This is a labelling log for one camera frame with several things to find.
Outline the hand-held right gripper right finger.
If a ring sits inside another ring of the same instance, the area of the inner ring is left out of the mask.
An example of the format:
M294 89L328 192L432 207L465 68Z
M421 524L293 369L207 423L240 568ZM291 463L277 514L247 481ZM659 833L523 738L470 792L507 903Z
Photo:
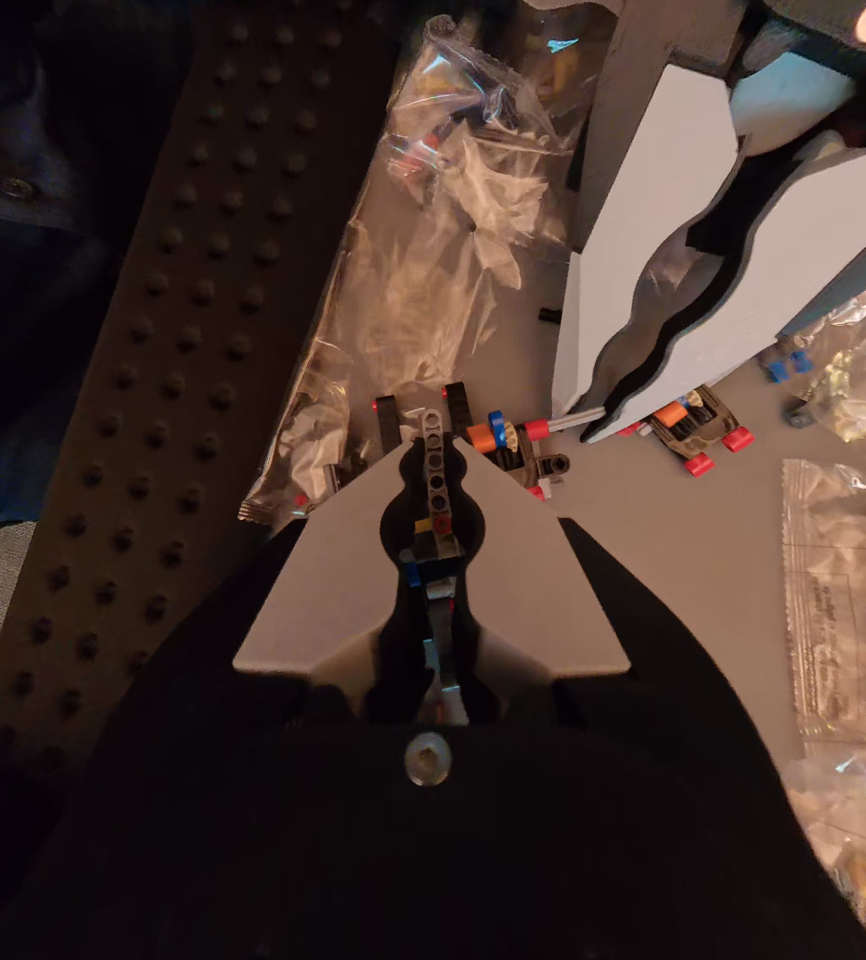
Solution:
M463 548L451 640L468 722L499 719L529 688L631 668L556 510L461 438L451 508Z

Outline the multicoloured lego assembly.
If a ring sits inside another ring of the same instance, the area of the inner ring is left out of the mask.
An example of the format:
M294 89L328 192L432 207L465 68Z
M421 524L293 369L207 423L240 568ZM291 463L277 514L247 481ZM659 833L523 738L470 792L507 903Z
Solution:
M473 426L455 416L468 413L444 392L450 415L449 428L437 409L422 411L413 452L401 462L405 489L391 502L381 519L380 536L399 572L399 587L393 614L380 638L381 662L397 659L407 663L407 640L418 641L418 718L435 683L447 702L459 701L451 625L457 584L463 570L463 548L452 528L451 439L471 444ZM557 680L546 687L533 686L517 693L513 702L529 690L593 682L638 682L657 692L662 682L685 693L689 687L725 687L735 692L696 637L663 601L621 564L574 518L559 516L560 524L580 561L609 624L631 662L620 676Z

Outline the empty clear zip bag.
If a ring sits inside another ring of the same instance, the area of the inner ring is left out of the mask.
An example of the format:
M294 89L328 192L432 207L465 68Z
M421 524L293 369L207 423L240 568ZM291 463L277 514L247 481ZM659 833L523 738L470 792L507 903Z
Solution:
M569 154L468 141L417 201L387 171L387 119L242 522L280 529L415 436L418 410L495 332L500 296L523 288L527 256L564 247Z

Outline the dark perforated board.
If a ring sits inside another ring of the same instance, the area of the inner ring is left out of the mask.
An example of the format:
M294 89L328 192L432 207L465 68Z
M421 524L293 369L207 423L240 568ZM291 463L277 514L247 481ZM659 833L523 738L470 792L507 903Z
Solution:
M0 762L61 793L237 518L401 54L397 2L229 2L195 51L0 631Z

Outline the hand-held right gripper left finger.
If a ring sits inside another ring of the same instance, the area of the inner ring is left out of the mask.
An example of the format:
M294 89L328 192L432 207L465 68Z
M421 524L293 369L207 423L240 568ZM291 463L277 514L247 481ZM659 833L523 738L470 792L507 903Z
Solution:
M400 572L381 540L381 520L404 492L403 442L319 505L233 657L239 673L340 690L374 722L419 713L419 642L406 663L381 661L380 639L398 600Z

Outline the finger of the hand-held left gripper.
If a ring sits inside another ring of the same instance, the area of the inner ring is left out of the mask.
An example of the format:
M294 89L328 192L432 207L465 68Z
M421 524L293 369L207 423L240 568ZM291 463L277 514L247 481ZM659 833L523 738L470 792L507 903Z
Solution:
M667 65L582 249L570 257L554 415L593 405L583 396L600 354L631 320L643 269L669 236L712 205L738 155L725 80Z
M740 252L668 318L643 363L588 425L584 444L631 426L767 348L866 249L866 149L799 163Z

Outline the clear bag black orange parts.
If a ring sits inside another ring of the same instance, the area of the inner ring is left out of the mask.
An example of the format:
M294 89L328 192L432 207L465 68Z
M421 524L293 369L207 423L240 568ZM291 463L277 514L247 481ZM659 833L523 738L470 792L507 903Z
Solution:
M786 460L786 636L807 742L866 748L866 467Z

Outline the clear bag of mixed parts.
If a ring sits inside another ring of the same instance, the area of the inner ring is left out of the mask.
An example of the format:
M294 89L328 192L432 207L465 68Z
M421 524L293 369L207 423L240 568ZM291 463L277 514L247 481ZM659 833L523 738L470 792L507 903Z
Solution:
M866 440L866 291L788 338L789 350L805 350L813 369L792 368L787 404L808 404L816 423L846 443Z

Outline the person's dark clothing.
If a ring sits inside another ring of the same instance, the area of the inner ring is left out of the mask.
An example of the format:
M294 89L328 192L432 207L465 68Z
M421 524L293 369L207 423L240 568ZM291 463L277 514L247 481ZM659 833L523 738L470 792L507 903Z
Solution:
M0 1L0 526L43 509L198 6Z

